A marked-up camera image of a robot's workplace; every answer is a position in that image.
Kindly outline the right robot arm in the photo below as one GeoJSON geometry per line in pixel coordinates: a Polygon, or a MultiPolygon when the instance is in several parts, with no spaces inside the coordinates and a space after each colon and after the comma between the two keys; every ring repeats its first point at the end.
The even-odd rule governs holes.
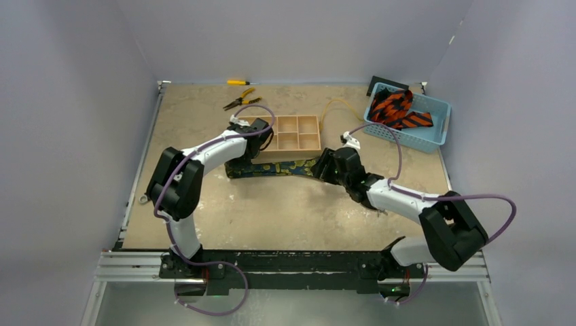
{"type": "Polygon", "coordinates": [[[389,276],[419,263],[437,263],[454,272],[488,243],[486,230],[458,193],[395,187],[390,179],[367,172],[356,149],[325,149],[311,172],[316,179],[341,185],[367,209],[390,211],[421,226],[422,237],[400,237],[383,250],[381,266],[389,276]]]}

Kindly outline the blue floral tie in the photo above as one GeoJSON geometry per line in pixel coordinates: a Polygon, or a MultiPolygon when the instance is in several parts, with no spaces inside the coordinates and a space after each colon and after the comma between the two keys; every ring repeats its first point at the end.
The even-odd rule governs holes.
{"type": "Polygon", "coordinates": [[[313,177],[312,167],[317,163],[317,161],[318,158],[259,164],[247,162],[226,162],[224,167],[229,179],[292,175],[313,177]]]}

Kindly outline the light blue plastic basket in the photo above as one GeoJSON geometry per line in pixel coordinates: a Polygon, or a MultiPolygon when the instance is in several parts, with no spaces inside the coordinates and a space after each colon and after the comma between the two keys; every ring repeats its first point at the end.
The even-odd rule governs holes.
{"type": "Polygon", "coordinates": [[[374,86],[370,103],[365,110],[364,120],[367,125],[363,131],[380,139],[386,139],[393,142],[395,139],[399,140],[401,145],[417,149],[425,153],[436,151],[438,147],[442,146],[446,141],[448,132],[448,123],[451,112],[451,105],[447,102],[431,98],[422,94],[415,94],[412,107],[410,111],[419,113],[430,113],[434,126],[431,128],[409,128],[403,130],[395,130],[385,126],[384,124],[371,122],[367,119],[368,111],[375,93],[384,90],[385,88],[390,91],[403,90],[387,84],[377,83],[374,86]]]}

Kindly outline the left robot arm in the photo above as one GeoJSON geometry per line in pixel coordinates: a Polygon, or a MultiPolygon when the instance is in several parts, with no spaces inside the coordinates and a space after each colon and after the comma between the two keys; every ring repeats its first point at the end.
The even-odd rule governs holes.
{"type": "Polygon", "coordinates": [[[220,135],[187,149],[166,148],[158,160],[146,196],[154,204],[154,216],[163,220],[170,250],[178,257],[176,269],[187,278],[200,274],[202,267],[217,265],[204,261],[194,223],[204,176],[232,160],[251,161],[271,138],[274,120],[257,118],[248,123],[231,117],[230,126],[220,135]]]}

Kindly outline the wooden compartment tray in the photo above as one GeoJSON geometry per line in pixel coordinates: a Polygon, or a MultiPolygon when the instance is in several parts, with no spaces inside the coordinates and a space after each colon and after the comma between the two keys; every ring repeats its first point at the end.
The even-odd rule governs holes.
{"type": "Polygon", "coordinates": [[[323,151],[316,115],[277,115],[272,129],[269,146],[252,163],[307,160],[323,151]]]}

